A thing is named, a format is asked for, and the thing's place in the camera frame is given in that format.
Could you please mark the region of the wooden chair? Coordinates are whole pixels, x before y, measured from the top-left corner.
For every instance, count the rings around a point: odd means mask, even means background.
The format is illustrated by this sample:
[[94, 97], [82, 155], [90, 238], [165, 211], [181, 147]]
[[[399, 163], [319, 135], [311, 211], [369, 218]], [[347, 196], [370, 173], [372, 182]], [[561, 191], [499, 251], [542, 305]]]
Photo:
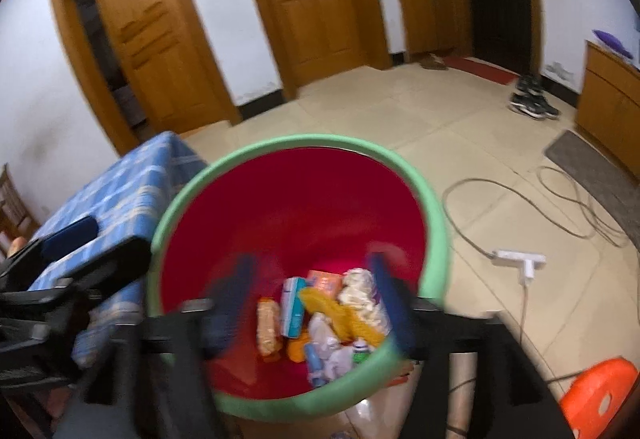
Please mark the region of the wooden chair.
[[16, 239], [29, 241], [40, 228], [40, 223], [18, 194], [8, 164], [1, 167], [0, 188], [1, 257], [6, 258], [13, 242]]

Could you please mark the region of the white green candy wrapper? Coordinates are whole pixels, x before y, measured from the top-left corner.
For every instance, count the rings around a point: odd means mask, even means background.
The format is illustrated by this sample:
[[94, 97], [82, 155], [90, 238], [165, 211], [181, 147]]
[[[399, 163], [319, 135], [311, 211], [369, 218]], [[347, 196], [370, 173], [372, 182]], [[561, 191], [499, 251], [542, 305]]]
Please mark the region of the white green candy wrapper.
[[352, 365], [357, 367], [357, 365], [362, 364], [370, 357], [373, 350], [374, 348], [363, 338], [355, 339], [352, 342]]

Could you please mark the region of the open wooden door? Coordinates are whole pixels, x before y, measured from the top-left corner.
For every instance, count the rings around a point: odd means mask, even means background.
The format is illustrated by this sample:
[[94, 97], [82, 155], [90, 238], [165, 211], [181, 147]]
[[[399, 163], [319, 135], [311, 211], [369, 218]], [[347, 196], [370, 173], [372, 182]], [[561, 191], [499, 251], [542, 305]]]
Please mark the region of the open wooden door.
[[191, 0], [96, 0], [126, 80], [154, 130], [181, 134], [235, 122]]

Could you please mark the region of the orange biscuit packet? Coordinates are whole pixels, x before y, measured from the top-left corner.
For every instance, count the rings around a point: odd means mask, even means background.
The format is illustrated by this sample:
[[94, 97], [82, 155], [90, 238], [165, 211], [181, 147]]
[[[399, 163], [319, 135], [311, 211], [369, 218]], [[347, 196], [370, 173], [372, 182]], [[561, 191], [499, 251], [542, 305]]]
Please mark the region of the orange biscuit packet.
[[282, 347], [280, 331], [280, 306], [267, 297], [257, 303], [257, 348], [265, 360], [277, 359]]

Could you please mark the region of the purple object on cabinet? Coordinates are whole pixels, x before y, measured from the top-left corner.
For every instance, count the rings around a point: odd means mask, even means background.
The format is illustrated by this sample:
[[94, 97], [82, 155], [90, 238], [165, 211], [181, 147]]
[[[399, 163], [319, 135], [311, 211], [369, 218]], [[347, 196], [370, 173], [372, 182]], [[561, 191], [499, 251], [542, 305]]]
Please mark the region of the purple object on cabinet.
[[608, 50], [613, 51], [615, 55], [618, 55], [624, 59], [632, 60], [634, 55], [623, 45], [623, 43], [613, 34], [602, 30], [593, 30], [593, 35], [596, 39]]

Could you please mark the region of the orange snack wrapper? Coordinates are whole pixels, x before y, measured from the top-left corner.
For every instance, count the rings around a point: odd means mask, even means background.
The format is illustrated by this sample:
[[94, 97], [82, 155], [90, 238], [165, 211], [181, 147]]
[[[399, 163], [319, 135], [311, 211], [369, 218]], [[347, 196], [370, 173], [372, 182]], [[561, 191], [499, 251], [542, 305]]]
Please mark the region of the orange snack wrapper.
[[294, 363], [306, 361], [305, 346], [311, 343], [311, 337], [306, 327], [300, 331], [299, 337], [289, 338], [286, 345], [288, 359]]

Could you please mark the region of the white power strip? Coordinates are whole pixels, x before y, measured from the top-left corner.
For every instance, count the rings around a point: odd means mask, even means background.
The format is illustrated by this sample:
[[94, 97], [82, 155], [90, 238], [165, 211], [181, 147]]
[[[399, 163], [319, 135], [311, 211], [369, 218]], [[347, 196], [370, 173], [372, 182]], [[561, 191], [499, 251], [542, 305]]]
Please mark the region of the white power strip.
[[535, 272], [546, 266], [547, 257], [544, 254], [529, 253], [528, 251], [497, 249], [491, 255], [491, 263], [495, 266], [518, 269], [520, 283], [523, 287], [527, 287], [533, 282]]

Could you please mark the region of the blue plaid tablecloth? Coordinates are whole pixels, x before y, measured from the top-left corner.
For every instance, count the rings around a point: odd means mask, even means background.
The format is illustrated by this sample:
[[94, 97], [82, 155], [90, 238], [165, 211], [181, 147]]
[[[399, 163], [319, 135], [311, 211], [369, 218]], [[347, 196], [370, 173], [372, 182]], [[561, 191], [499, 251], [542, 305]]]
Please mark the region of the blue plaid tablecloth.
[[[198, 153], [171, 132], [126, 154], [69, 198], [36, 232], [35, 237], [47, 237], [85, 216], [96, 218], [99, 225], [93, 241], [51, 263], [30, 288], [50, 289], [60, 277], [128, 237], [151, 241], [171, 201], [206, 166]], [[88, 329], [74, 345], [73, 358], [79, 367], [93, 363], [117, 324], [144, 316], [144, 295], [144, 282], [137, 280], [90, 312]]]

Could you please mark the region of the red bin green rim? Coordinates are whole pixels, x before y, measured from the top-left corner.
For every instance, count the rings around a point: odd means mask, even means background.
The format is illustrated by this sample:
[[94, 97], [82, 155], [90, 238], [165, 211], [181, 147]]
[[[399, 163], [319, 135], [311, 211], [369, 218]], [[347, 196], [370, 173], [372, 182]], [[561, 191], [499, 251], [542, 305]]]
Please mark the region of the red bin green rim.
[[[378, 249], [396, 251], [392, 271], [416, 294], [444, 298], [450, 239], [442, 204], [398, 154], [357, 138], [296, 135], [235, 151], [191, 179], [170, 203], [152, 242], [146, 278], [150, 315], [177, 310], [225, 277], [235, 260], [257, 260], [255, 298], [278, 298], [289, 277], [342, 273]], [[249, 303], [235, 340], [206, 364], [218, 410], [241, 419], [287, 423], [353, 407], [384, 388], [402, 357], [386, 343], [321, 388], [302, 365], [265, 361]]]

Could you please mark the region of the wooden side cabinet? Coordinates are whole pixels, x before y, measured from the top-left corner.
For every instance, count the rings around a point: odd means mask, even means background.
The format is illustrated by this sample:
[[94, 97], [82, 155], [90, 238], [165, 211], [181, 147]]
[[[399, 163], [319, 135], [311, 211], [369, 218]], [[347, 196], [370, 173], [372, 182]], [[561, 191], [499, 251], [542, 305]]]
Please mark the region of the wooden side cabinet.
[[639, 180], [639, 71], [612, 52], [588, 42], [576, 126]]

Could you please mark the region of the light blue small bottle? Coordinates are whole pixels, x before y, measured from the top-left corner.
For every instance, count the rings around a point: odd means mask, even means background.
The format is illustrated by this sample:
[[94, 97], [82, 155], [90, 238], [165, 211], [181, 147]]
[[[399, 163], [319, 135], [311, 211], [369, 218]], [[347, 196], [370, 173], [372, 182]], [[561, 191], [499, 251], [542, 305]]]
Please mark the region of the light blue small bottle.
[[303, 351], [306, 360], [309, 384], [313, 389], [326, 386], [329, 381], [326, 378], [326, 373], [324, 373], [323, 361], [318, 356], [316, 349], [314, 349], [314, 344], [305, 344]]

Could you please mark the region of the black sneakers pair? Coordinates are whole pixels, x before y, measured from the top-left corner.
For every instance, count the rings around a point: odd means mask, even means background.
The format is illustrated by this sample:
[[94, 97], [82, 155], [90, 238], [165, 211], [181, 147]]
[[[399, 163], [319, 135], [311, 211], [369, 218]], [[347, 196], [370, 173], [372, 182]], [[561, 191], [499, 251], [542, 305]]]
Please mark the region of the black sneakers pair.
[[509, 108], [534, 120], [557, 120], [560, 117], [560, 111], [548, 102], [540, 81], [532, 75], [523, 75], [518, 79]]

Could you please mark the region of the yellow foam fruit net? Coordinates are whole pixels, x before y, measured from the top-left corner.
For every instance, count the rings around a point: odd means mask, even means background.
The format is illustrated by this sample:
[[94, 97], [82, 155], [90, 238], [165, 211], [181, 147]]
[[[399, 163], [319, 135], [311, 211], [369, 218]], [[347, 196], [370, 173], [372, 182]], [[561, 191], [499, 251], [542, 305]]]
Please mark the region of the yellow foam fruit net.
[[311, 315], [322, 313], [329, 318], [335, 335], [342, 343], [361, 338], [378, 348], [385, 341], [386, 335], [364, 322], [354, 309], [337, 303], [318, 289], [303, 287], [298, 292], [298, 297]]

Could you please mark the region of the white tissue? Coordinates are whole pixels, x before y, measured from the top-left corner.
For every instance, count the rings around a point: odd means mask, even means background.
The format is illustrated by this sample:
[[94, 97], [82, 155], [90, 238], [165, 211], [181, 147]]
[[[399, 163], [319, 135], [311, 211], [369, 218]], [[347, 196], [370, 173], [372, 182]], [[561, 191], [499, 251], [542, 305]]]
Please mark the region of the white tissue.
[[337, 300], [352, 308], [358, 318], [368, 326], [386, 335], [390, 332], [386, 309], [378, 298], [372, 273], [363, 268], [349, 269], [343, 274], [342, 289]]

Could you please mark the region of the white medicine box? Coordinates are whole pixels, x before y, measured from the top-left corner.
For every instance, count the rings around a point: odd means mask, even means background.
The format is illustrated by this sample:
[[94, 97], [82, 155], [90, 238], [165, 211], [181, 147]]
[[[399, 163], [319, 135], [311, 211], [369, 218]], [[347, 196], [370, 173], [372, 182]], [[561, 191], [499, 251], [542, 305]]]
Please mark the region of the white medicine box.
[[281, 335], [286, 338], [298, 338], [302, 333], [305, 307], [299, 298], [299, 292], [307, 286], [303, 277], [289, 277], [283, 283], [281, 294]]

